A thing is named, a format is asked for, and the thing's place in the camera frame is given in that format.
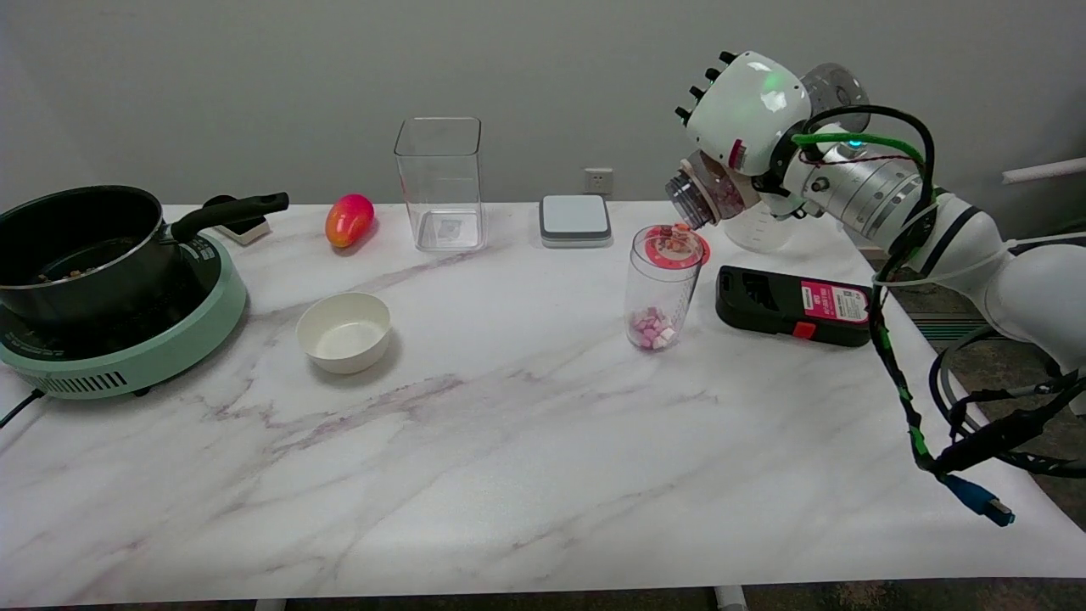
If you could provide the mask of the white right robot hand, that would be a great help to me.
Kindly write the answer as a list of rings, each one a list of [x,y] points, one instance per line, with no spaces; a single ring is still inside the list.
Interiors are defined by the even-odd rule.
[[[775,219],[797,216],[799,198],[783,187],[798,147],[791,136],[812,115],[807,88],[774,59],[723,52],[708,85],[691,87],[693,109],[675,109],[695,149],[666,193],[691,229],[733,219],[757,204]]]

